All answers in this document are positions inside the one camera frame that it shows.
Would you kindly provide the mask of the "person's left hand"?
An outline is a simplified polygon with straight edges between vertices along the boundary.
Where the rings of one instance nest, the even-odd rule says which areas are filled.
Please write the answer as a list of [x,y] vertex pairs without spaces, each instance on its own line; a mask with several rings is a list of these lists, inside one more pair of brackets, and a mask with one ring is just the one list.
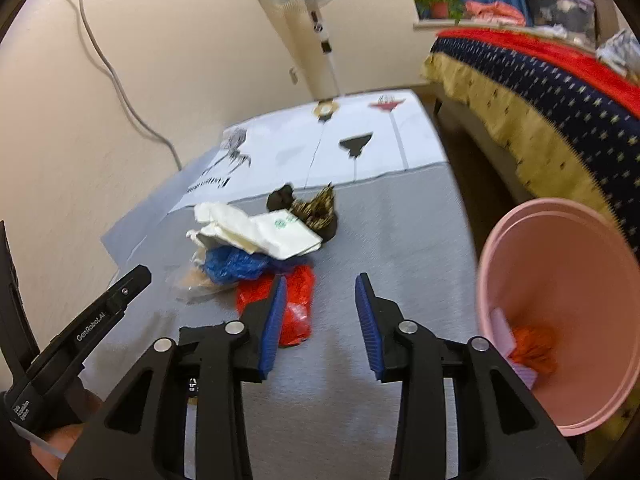
[[[89,414],[93,415],[101,407],[103,401],[90,390],[86,390],[85,394]],[[70,452],[70,449],[80,437],[84,428],[84,424],[73,424],[61,427],[51,431],[50,434],[47,434],[44,437],[44,440],[50,448],[53,448],[56,452],[66,454]],[[43,466],[44,470],[53,478],[58,478],[58,471],[60,470],[63,461],[62,458],[35,443],[30,445],[30,449],[32,450],[32,456],[34,456],[36,461]]]

